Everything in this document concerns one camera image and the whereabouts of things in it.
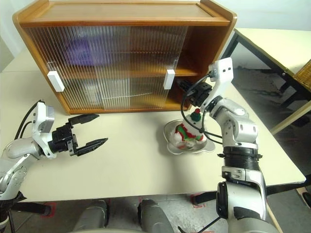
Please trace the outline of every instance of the wooden cabinet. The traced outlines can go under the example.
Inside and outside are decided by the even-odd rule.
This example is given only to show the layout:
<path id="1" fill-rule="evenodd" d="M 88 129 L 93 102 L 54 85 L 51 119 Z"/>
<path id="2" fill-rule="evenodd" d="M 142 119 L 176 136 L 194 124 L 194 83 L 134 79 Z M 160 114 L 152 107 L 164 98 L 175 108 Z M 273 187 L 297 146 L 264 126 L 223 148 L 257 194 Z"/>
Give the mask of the wooden cabinet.
<path id="1" fill-rule="evenodd" d="M 70 114 L 179 110 L 175 80 L 203 77 L 236 19 L 209 0 L 38 0 L 13 16 Z M 166 90 L 168 69 L 175 78 Z M 49 71 L 57 71 L 63 92 L 55 91 Z"/>

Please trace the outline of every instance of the silver plate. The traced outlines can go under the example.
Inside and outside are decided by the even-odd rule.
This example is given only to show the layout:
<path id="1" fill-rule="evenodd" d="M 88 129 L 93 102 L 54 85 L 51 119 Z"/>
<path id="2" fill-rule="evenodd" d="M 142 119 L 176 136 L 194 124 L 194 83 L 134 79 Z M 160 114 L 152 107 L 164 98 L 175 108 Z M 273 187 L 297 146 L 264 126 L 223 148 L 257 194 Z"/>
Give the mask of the silver plate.
<path id="1" fill-rule="evenodd" d="M 182 154 L 185 152 L 188 153 L 199 153 L 202 151 L 206 151 L 206 152 L 212 152 L 215 150 L 215 144 L 210 141 L 210 140 L 206 140 L 205 143 L 201 143 L 201 144 L 195 144 L 194 147 L 192 147 L 191 149 L 188 150 L 181 150 L 177 147 L 175 147 L 171 142 L 170 142 L 170 136 L 173 130 L 175 130 L 176 126 L 181 124 L 183 120 L 173 120 L 169 123 L 167 123 L 164 126 L 164 137 L 167 141 L 167 149 L 169 150 L 170 153 L 172 154 Z"/>

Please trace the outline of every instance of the white table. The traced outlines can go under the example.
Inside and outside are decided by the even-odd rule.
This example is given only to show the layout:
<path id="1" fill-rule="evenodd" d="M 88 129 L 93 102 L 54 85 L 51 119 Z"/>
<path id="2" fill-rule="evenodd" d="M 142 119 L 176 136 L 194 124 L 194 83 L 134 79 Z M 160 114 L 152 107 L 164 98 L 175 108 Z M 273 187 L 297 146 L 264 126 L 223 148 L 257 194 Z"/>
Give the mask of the white table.
<path id="1" fill-rule="evenodd" d="M 310 95 L 310 88 L 294 78 L 311 59 L 311 31 L 235 28 L 234 32 L 222 58 L 229 57 L 236 45 L 241 43 L 286 81 L 281 89 L 285 90 L 291 85 L 297 90 L 286 101 L 286 105 L 293 102 L 300 92 Z M 274 126 L 270 130 L 271 133 L 273 135 L 278 133 L 308 111 L 311 111 L 311 100 Z"/>
<path id="2" fill-rule="evenodd" d="M 1 74 L 1 149 L 15 136 L 31 105 L 38 99 L 55 108 L 52 130 L 67 122 L 68 115 L 38 70 L 27 50 Z M 231 85 L 226 97 L 242 105 L 259 127 L 259 164 L 267 185 L 302 183 L 305 177 L 269 133 L 246 101 Z M 97 150 L 81 157 L 67 152 L 56 159 L 38 161 L 29 170 L 21 192 L 27 201 L 77 200 L 215 190 L 223 160 L 214 152 L 172 155 L 163 137 L 164 125 L 181 118 L 178 111 L 100 114 L 94 121 L 75 125 L 80 146 L 109 137 Z M 208 118 L 210 132 L 221 133 Z M 24 136 L 30 136 L 30 128 Z"/>

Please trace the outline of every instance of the snowman toy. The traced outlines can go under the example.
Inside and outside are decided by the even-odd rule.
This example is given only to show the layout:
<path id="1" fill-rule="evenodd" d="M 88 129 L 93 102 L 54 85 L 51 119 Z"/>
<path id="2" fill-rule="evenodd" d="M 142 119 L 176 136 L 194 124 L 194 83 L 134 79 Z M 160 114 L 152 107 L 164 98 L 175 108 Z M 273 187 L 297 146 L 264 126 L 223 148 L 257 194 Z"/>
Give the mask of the snowman toy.
<path id="1" fill-rule="evenodd" d="M 186 116 L 186 119 L 196 127 L 200 128 L 202 125 L 202 117 L 200 109 L 197 108 L 193 113 Z M 197 129 L 193 128 L 185 120 L 176 126 L 175 130 L 171 133 L 170 142 L 180 150 L 190 150 L 197 143 L 201 144 L 206 142 L 206 137 Z"/>

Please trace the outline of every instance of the gray floor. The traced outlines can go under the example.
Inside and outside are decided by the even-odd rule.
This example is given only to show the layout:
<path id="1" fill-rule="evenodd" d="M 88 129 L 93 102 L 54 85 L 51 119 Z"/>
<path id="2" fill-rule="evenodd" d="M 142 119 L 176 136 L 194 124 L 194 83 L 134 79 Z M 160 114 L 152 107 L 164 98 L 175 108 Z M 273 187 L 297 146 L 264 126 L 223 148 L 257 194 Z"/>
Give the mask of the gray floor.
<path id="1" fill-rule="evenodd" d="M 292 109 L 303 104 L 303 102 L 295 102 L 289 108 L 281 109 L 280 103 L 294 92 L 292 89 L 288 89 L 281 94 L 278 88 L 282 83 L 283 80 L 275 74 L 265 74 L 247 69 L 236 69 L 233 82 L 268 128 L 279 123 L 293 112 Z M 311 173 L 310 126 L 311 123 L 303 127 L 290 126 L 276 135 L 276 139 L 288 156 L 305 175 Z M 143 198 L 151 198 L 159 203 L 175 232 L 179 232 L 177 226 L 181 226 L 188 233 L 197 232 L 217 216 L 215 201 L 193 206 L 189 195 L 116 198 L 106 200 L 110 205 L 108 227 L 140 230 L 137 206 Z M 69 232 L 89 203 L 90 200 L 58 201 L 54 217 L 49 218 L 15 212 L 13 214 L 17 232 Z M 285 233 L 311 232 L 311 210 L 303 204 L 295 191 L 271 195 L 268 197 L 268 203 Z M 209 231 L 225 233 L 227 224 L 224 220 L 220 220 L 205 232 Z"/>

